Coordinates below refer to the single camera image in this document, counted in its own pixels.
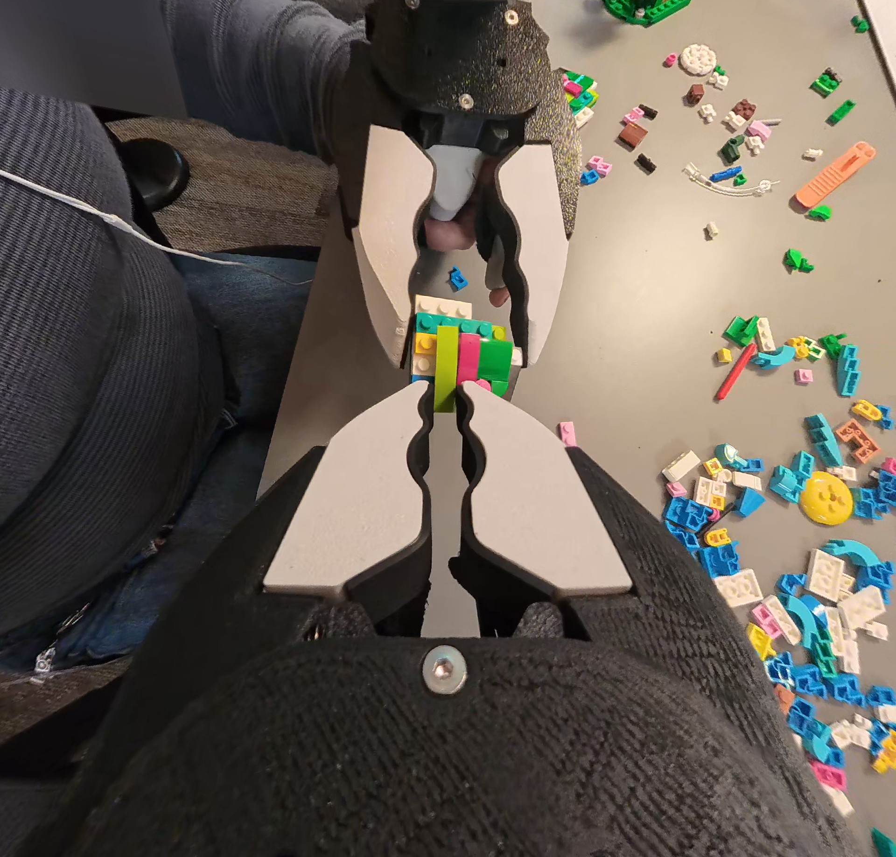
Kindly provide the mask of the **red lego bar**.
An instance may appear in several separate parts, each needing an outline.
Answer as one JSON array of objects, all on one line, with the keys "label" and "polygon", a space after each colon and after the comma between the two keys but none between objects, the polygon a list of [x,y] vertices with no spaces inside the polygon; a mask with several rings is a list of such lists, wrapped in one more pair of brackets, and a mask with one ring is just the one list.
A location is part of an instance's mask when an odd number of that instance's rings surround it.
[{"label": "red lego bar", "polygon": [[714,395],[714,400],[717,403],[721,403],[725,399],[728,398],[728,395],[731,393],[732,389],[735,386],[735,383],[742,376],[744,370],[747,366],[754,360],[757,354],[757,345],[756,343],[748,344],[743,351],[740,353],[736,361],[734,361],[731,365],[731,368],[723,380],[720,388]]}]

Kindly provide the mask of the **grey fabric chair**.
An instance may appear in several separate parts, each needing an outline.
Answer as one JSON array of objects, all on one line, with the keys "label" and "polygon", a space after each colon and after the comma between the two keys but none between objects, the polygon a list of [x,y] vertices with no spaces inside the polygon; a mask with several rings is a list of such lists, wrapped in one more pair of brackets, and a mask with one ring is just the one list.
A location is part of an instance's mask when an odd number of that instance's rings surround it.
[{"label": "grey fabric chair", "polygon": [[184,193],[154,214],[172,246],[202,253],[321,245],[338,178],[317,157],[240,139],[197,119],[124,119],[109,126],[123,142],[158,139],[187,160]]}]

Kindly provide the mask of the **multicolour lego assembly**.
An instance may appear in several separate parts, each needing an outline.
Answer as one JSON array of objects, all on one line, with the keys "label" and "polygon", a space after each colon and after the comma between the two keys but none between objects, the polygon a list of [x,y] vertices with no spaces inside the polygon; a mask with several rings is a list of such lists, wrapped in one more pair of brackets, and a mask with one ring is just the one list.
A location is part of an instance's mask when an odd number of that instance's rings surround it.
[{"label": "multicolour lego assembly", "polygon": [[507,398],[522,369],[522,351],[509,328],[473,316],[466,302],[419,295],[414,303],[414,327],[410,342],[411,380],[434,385],[437,326],[459,328],[457,385],[477,383]]}]

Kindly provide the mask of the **yellow round lego piece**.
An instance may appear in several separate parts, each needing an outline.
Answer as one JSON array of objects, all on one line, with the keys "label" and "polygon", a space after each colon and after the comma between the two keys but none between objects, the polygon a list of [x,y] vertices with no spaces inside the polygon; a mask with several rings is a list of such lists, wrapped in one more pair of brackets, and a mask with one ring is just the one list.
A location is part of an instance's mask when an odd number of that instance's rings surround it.
[{"label": "yellow round lego piece", "polygon": [[804,515],[815,524],[836,527],[854,512],[854,498],[841,478],[827,471],[814,471],[799,497]]}]

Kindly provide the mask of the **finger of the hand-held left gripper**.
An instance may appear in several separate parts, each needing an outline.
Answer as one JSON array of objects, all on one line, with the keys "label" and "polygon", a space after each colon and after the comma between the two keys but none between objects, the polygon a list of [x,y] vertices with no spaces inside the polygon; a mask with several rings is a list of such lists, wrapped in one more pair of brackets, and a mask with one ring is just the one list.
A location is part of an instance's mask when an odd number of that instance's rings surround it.
[{"label": "finger of the hand-held left gripper", "polygon": [[528,368],[538,361],[553,325],[568,256],[549,144],[521,146],[499,163],[490,223],[503,250],[513,340]]},{"label": "finger of the hand-held left gripper", "polygon": [[403,362],[412,314],[409,281],[420,257],[417,231],[434,178],[431,158],[407,134],[369,128],[352,238],[367,313],[394,368]]}]

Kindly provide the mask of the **person's left hand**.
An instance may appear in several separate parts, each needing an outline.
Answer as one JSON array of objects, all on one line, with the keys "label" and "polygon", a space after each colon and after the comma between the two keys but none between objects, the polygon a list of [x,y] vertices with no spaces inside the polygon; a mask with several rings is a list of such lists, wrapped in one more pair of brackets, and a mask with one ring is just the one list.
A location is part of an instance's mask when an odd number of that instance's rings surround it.
[{"label": "person's left hand", "polygon": [[[432,203],[424,221],[427,246],[442,253],[475,246],[479,198],[471,197],[450,220],[442,220],[437,217],[435,211],[438,209],[436,204]],[[497,268],[500,259],[501,256],[497,254],[488,261],[484,278],[489,293],[489,302],[496,308],[503,306],[510,298],[509,290]]]}]

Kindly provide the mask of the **black round knob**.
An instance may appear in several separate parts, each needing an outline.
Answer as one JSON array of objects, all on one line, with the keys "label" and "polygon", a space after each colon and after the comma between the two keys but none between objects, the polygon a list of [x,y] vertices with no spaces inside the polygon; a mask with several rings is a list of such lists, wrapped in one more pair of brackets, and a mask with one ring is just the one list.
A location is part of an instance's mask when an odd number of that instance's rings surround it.
[{"label": "black round knob", "polygon": [[121,162],[148,210],[158,212],[184,193],[190,167],[174,146],[153,138],[136,138],[118,146]]}]

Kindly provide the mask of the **lime green lego plate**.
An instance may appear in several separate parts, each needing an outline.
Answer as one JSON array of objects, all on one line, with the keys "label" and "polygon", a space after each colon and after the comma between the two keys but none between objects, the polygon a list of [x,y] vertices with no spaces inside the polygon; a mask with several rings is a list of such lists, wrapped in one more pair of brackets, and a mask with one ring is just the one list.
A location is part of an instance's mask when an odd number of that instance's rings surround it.
[{"label": "lime green lego plate", "polygon": [[437,326],[434,372],[434,411],[436,413],[451,413],[455,409],[459,336],[460,332],[457,326]]}]

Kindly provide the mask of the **pile of loose lego pieces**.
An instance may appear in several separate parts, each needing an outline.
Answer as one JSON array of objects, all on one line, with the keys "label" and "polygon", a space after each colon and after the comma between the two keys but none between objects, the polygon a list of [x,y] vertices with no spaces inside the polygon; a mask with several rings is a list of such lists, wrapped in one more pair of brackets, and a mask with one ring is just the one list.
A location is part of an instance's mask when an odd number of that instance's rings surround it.
[{"label": "pile of loose lego pieces", "polygon": [[[814,471],[827,471],[848,487],[856,482],[856,467],[818,460],[833,458],[838,446],[870,448],[861,437],[866,431],[853,421],[833,429],[819,414],[805,421],[813,451],[775,466],[767,483],[758,475],[763,461],[728,444],[705,462],[693,452],[680,455],[663,471],[668,500],[662,518],[727,604],[748,610],[746,637],[791,735],[823,792],[847,818],[853,813],[847,748],[864,751],[875,773],[894,772],[894,686],[863,683],[859,654],[863,637],[889,639],[884,618],[894,609],[894,562],[861,541],[833,538],[809,550],[805,571],[782,574],[765,593],[721,525],[726,515],[755,515],[771,495],[799,506]],[[871,470],[871,482],[871,488],[849,487],[849,519],[877,520],[894,509],[893,458]]]}]

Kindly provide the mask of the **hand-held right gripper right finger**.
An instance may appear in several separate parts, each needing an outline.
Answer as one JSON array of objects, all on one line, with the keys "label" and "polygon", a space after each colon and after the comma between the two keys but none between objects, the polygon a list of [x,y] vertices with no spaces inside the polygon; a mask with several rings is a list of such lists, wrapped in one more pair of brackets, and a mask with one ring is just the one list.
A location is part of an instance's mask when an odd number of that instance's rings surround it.
[{"label": "hand-held right gripper right finger", "polygon": [[562,441],[479,384],[456,396],[464,544],[554,599],[628,593],[632,578]]}]

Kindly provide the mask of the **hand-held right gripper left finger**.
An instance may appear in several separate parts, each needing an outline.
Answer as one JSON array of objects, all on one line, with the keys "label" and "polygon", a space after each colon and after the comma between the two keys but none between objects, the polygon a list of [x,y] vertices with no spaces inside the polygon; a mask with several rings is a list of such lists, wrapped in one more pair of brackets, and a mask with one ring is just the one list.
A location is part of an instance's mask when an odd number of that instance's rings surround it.
[{"label": "hand-held right gripper left finger", "polygon": [[411,383],[333,435],[263,579],[266,592],[417,596],[431,569],[432,402],[430,383]]}]

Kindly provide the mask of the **white instruction booklet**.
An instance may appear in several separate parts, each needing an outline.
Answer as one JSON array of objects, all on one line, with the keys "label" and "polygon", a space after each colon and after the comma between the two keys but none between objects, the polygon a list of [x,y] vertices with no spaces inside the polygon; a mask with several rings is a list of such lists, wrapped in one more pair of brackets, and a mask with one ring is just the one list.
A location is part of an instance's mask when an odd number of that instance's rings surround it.
[{"label": "white instruction booklet", "polygon": [[895,94],[895,0],[858,0],[866,12],[891,94]]}]

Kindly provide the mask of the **person's dark ribbed sweater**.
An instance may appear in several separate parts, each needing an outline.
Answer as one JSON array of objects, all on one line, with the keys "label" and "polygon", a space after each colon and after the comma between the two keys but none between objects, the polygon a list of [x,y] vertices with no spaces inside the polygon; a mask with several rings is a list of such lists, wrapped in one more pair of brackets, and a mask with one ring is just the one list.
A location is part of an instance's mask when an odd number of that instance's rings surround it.
[{"label": "person's dark ribbed sweater", "polygon": [[223,402],[218,338],[155,246],[2,179],[2,634],[161,531]]}]

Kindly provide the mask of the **scattered small lego pieces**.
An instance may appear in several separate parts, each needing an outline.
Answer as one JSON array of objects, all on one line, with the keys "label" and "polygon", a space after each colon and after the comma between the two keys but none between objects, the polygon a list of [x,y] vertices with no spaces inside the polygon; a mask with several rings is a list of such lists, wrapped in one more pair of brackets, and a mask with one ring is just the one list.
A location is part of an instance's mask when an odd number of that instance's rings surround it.
[{"label": "scattered small lego pieces", "polygon": [[[716,53],[705,44],[692,43],[682,48],[678,54],[668,55],[664,60],[666,67],[671,67],[675,63],[678,63],[689,76],[702,77],[706,80],[705,82],[696,82],[690,87],[685,102],[687,106],[698,108],[698,115],[703,122],[711,123],[718,114],[711,102],[703,101],[706,86],[722,89],[723,85],[728,82],[727,74],[717,63]],[[834,88],[839,84],[838,76],[832,70],[827,69],[820,78],[816,79],[812,87],[819,86],[821,88],[819,93],[827,94],[828,92],[822,86],[826,88],[827,85],[830,85]],[[564,88],[570,95],[575,95],[570,109],[577,111],[574,114],[577,126],[585,124],[591,116],[590,104],[586,99],[589,101],[596,94],[591,93],[590,86],[586,88],[583,77],[572,72],[565,74]],[[840,122],[854,107],[855,101],[845,101],[833,112],[828,121]],[[693,163],[689,163],[684,169],[689,181],[712,193],[728,197],[761,197],[772,191],[773,186],[778,182],[770,179],[755,182],[754,187],[747,189],[745,186],[749,182],[742,165],[736,163],[741,159],[741,147],[744,147],[751,156],[755,156],[760,149],[764,148],[770,134],[770,121],[763,122],[755,119],[755,113],[756,106],[753,103],[740,101],[733,110],[726,114],[722,123],[734,133],[721,149],[721,155],[727,164],[726,167],[706,176]],[[624,126],[620,138],[628,146],[639,146],[646,132],[641,122],[647,118],[653,119],[655,115],[656,113],[651,109],[641,105],[636,106],[631,113],[623,118]],[[653,173],[655,171],[655,163],[644,154],[636,157],[635,164],[645,172]],[[612,164],[604,162],[600,156],[590,158],[585,164],[584,170],[579,174],[580,184],[590,186],[605,179],[611,172],[611,168]],[[831,216],[830,209],[827,204],[822,202],[813,209],[805,211],[807,218],[826,221]],[[719,235],[718,226],[712,221],[705,225],[704,231],[708,239],[714,239]],[[793,248],[789,248],[786,252],[785,266],[790,270],[805,273],[809,273],[813,269],[807,257]],[[743,348],[750,343],[756,343],[757,354],[753,363],[762,368],[771,368],[775,365],[773,360],[777,361],[781,353],[786,354],[783,358],[796,356],[796,358],[811,358],[812,360],[817,360],[826,353],[837,363],[837,389],[840,396],[851,398],[857,391],[861,378],[858,350],[857,346],[853,344],[841,343],[846,337],[845,334],[823,336],[814,346],[794,347],[796,342],[790,341],[786,348],[779,350],[774,346],[767,319],[755,316],[748,320],[736,318],[724,336]]]}]

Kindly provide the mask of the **orange brick separator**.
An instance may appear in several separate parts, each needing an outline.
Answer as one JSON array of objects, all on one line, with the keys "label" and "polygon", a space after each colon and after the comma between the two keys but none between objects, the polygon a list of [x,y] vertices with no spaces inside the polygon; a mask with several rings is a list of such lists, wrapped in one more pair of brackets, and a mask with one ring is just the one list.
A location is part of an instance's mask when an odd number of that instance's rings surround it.
[{"label": "orange brick separator", "polygon": [[813,209],[873,160],[876,154],[876,148],[867,142],[856,143],[803,185],[793,198],[804,210]]}]

